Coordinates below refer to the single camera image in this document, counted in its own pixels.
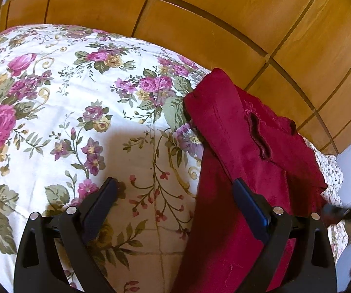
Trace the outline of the red garment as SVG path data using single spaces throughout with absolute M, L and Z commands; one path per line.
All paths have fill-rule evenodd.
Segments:
M 240 178 L 272 206 L 307 217 L 325 204 L 326 182 L 296 124 L 214 69 L 184 99 L 204 152 L 195 215 L 174 292 L 234 292 L 263 243 L 237 207 Z

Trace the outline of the floral bedspread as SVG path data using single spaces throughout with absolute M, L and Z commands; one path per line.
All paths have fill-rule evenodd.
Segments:
M 184 105 L 212 71 L 155 44 L 71 25 L 0 33 L 0 284 L 13 291 L 29 216 L 61 214 L 115 178 L 88 249 L 117 292 L 174 292 L 195 215 L 203 138 Z M 341 205 L 334 156 L 306 145 Z

